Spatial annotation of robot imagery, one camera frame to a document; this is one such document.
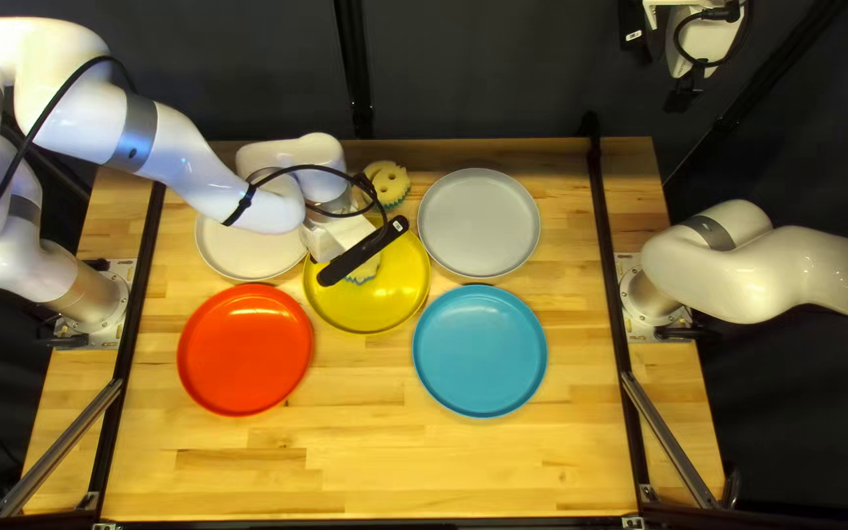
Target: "wooden table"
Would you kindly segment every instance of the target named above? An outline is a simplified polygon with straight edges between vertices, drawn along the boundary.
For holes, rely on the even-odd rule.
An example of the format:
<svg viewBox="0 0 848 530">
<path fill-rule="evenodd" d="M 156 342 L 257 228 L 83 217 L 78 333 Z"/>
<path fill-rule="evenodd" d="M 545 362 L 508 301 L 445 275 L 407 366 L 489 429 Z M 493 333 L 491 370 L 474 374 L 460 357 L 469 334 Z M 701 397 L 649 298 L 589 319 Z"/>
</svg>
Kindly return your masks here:
<svg viewBox="0 0 848 530">
<path fill-rule="evenodd" d="M 243 142 L 214 144 L 229 166 Z M 336 330 L 306 304 L 301 270 L 274 278 L 316 331 L 313 364 L 287 406 L 245 419 L 191 401 L 175 369 L 191 312 L 231 282 L 193 239 L 196 212 L 166 195 L 103 516 L 115 521 L 620 515 L 636 510 L 610 342 L 582 138 L 344 141 L 352 171 L 378 159 L 406 166 L 413 188 L 397 210 L 416 227 L 437 178 L 498 169 L 536 200 L 542 237 L 531 260 L 489 283 L 535 312 L 548 374 L 529 404 L 493 421 L 442 409 L 411 364 L 417 317 L 383 336 Z M 649 138 L 605 140 L 610 224 L 618 252 L 637 252 L 668 225 Z M 103 168 L 78 256 L 133 258 L 150 183 Z M 465 282 L 433 264 L 429 302 Z M 716 494 L 724 482 L 693 344 L 630 348 L 634 371 Z M 28 449 L 29 467 L 109 380 L 115 355 L 54 352 Z M 84 495 L 99 427 L 26 506 L 64 510 Z M 689 497 L 643 426 L 651 482 Z"/>
</svg>

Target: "black handle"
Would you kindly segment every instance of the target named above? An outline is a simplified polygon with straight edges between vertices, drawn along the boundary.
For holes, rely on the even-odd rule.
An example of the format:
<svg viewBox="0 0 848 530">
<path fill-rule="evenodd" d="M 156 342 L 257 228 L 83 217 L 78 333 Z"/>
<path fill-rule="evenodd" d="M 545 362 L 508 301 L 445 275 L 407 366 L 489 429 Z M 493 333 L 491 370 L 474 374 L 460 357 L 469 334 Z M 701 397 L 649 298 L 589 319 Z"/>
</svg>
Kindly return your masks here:
<svg viewBox="0 0 848 530">
<path fill-rule="evenodd" d="M 359 265 L 368 261 L 369 258 L 381 252 L 384 247 L 391 244 L 401 234 L 407 232 L 410 227 L 411 223 L 403 215 L 389 219 L 387 224 L 367 235 L 356 246 L 348 249 L 338 258 L 330 261 L 329 265 L 316 275 L 317 283 L 323 287 L 335 285 L 349 272 L 357 269 Z"/>
</svg>

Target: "yellow plate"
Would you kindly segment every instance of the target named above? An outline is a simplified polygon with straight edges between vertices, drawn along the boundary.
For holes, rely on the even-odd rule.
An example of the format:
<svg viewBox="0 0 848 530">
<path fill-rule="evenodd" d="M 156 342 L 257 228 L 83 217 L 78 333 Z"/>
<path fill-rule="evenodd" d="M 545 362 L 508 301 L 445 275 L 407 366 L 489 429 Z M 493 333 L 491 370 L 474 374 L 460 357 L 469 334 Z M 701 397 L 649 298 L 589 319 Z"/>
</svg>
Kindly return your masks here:
<svg viewBox="0 0 848 530">
<path fill-rule="evenodd" d="M 382 251 L 371 280 L 356 285 L 342 280 L 322 287 L 316 275 L 326 264 L 309 258 L 303 267 L 303 291 L 320 318 L 350 333 L 382 333 L 418 312 L 430 290 L 430 258 L 414 232 L 395 239 Z"/>
</svg>

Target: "blue plate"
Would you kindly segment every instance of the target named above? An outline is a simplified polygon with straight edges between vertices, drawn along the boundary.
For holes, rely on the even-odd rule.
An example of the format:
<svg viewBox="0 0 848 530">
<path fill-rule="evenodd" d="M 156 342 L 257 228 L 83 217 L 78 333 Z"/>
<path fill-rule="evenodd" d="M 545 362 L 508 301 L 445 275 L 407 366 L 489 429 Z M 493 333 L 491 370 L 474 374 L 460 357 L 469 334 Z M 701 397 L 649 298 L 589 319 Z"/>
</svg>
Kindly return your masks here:
<svg viewBox="0 0 848 530">
<path fill-rule="evenodd" d="M 456 288 L 421 315 L 412 345 L 430 396 L 470 418 L 497 418 L 531 399 L 545 377 L 548 344 L 531 309 L 486 285 Z"/>
</svg>

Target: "plate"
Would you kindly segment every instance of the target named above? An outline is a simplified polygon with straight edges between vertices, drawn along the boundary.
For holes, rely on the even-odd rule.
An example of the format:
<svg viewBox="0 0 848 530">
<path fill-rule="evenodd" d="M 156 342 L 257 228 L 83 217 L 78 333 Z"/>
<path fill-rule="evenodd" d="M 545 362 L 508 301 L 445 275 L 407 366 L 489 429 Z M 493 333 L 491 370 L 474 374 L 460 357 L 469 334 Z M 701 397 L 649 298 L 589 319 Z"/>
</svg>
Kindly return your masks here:
<svg viewBox="0 0 848 530">
<path fill-rule="evenodd" d="M 179 379 L 222 416 L 250 416 L 287 399 L 313 355 L 309 318 L 290 295 L 261 284 L 232 287 L 195 310 L 179 338 Z"/>
<path fill-rule="evenodd" d="M 532 196 L 515 179 L 472 168 L 446 175 L 427 190 L 418 232 L 428 254 L 448 271 L 491 278 L 531 257 L 542 221 Z"/>
<path fill-rule="evenodd" d="M 321 319 L 350 333 L 382 333 L 404 323 L 424 305 L 430 291 L 430 259 L 410 230 L 384 247 L 378 273 L 361 285 L 342 280 L 323 287 L 316 275 L 325 267 L 306 259 L 306 299 Z"/>
<path fill-rule="evenodd" d="M 524 302 L 495 287 L 468 285 L 424 310 L 412 357 L 433 399 L 457 414 L 488 419 L 535 394 L 548 367 L 548 343 Z"/>
<path fill-rule="evenodd" d="M 257 282 L 289 271 L 306 256 L 300 230 L 286 234 L 257 234 L 199 216 L 195 245 L 209 267 L 222 276 Z"/>
</svg>

